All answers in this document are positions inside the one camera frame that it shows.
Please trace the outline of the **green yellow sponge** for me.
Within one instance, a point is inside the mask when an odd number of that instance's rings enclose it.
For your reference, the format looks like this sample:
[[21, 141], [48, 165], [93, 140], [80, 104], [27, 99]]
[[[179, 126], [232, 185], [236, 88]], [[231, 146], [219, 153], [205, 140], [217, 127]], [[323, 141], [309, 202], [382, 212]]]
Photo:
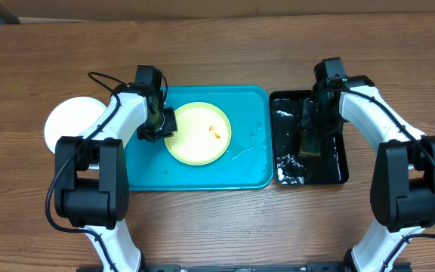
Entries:
[[301, 131], [299, 153], [303, 156], [320, 155], [320, 139], [312, 131]]

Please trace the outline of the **yellow plate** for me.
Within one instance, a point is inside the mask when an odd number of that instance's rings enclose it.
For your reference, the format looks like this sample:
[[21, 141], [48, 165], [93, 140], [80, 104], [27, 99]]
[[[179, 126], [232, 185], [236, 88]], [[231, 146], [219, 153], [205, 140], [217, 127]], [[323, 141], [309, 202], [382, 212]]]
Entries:
[[175, 117], [177, 131], [165, 139], [165, 146], [176, 160], [187, 165], [206, 165], [226, 152], [232, 128], [220, 108], [192, 102], [176, 109]]

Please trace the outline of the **white plate with stain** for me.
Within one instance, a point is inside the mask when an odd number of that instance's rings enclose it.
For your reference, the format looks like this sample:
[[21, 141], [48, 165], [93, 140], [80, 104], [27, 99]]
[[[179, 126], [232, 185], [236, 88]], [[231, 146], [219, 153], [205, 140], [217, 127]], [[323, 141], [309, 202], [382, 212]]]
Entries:
[[48, 149], [55, 153], [57, 141], [62, 136], [79, 136], [92, 126], [106, 106], [92, 97], [73, 97], [55, 107], [44, 127], [44, 139]]

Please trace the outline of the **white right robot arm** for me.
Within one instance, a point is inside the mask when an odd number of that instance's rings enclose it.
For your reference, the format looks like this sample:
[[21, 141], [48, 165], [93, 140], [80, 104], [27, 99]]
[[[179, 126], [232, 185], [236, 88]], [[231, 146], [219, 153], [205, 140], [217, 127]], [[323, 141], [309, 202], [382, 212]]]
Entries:
[[299, 153], [321, 156], [325, 138], [344, 122], [375, 151], [370, 205], [374, 219], [344, 256], [340, 271], [392, 271], [413, 239], [435, 239], [435, 136], [400, 117], [367, 76], [317, 76], [304, 102]]

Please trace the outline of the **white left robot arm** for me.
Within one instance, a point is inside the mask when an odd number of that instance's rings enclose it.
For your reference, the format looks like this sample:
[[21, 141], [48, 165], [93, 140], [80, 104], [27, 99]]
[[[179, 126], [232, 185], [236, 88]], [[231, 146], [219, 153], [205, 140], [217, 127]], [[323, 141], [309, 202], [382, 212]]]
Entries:
[[55, 122], [54, 179], [45, 215], [55, 229], [83, 233], [101, 260], [101, 271], [144, 271], [143, 256], [125, 222], [129, 184], [125, 147], [134, 134], [157, 141], [177, 130], [158, 85], [118, 84], [104, 106], [76, 97], [48, 117]]

